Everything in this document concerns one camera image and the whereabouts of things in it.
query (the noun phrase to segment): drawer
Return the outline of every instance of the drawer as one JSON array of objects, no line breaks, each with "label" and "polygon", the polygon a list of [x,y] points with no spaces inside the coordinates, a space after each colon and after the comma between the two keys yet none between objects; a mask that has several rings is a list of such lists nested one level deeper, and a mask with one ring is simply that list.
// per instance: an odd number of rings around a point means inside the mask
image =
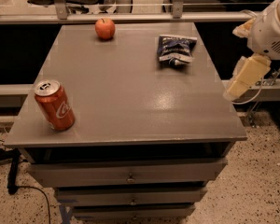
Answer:
[{"label": "drawer", "polygon": [[159,205],[138,207],[73,208],[73,216],[79,220],[130,219],[147,217],[186,217],[195,210],[193,205]]},{"label": "drawer", "polygon": [[107,188],[57,189],[57,201],[66,206],[141,205],[156,203],[196,203],[206,188],[188,184],[131,185]]},{"label": "drawer", "polygon": [[28,172],[43,187],[174,183],[215,180],[223,159],[34,164]]}]

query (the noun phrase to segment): table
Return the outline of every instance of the table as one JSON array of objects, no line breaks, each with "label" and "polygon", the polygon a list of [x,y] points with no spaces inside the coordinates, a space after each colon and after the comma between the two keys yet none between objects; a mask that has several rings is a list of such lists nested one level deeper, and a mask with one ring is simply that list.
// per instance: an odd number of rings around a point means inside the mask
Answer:
[{"label": "table", "polygon": [[[161,34],[198,38],[184,69],[159,65]],[[59,80],[76,122],[54,132],[30,91],[6,140],[79,219],[185,217],[245,129],[191,22],[65,25],[35,83]]]}]

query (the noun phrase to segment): gray tabletop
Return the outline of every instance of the gray tabletop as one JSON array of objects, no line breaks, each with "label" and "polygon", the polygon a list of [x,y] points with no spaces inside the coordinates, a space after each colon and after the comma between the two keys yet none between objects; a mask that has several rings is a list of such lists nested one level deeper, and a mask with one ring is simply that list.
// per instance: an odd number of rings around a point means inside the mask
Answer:
[{"label": "gray tabletop", "polygon": [[[198,38],[183,70],[160,67],[161,34]],[[94,25],[66,25],[36,80],[64,86],[77,121],[53,131],[30,91],[8,147],[71,147],[245,140],[245,129],[191,22],[117,24],[102,42]]]}]

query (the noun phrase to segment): drawer knob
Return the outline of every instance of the drawer knob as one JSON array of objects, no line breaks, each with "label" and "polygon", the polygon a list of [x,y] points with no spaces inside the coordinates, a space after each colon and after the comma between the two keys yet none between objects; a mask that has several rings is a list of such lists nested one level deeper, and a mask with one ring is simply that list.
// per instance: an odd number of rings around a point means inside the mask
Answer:
[{"label": "drawer knob", "polygon": [[133,184],[135,182],[135,179],[133,178],[132,174],[129,174],[129,177],[127,178],[127,183],[128,184]]},{"label": "drawer knob", "polygon": [[130,205],[137,205],[137,202],[134,199],[132,199]]}]

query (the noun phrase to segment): can top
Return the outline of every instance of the can top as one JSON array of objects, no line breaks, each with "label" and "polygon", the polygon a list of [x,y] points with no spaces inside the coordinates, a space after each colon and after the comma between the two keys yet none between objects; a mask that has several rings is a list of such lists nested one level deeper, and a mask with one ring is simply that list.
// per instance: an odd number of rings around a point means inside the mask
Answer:
[{"label": "can top", "polygon": [[57,80],[47,79],[40,81],[35,88],[35,94],[39,96],[50,96],[60,88]]}]

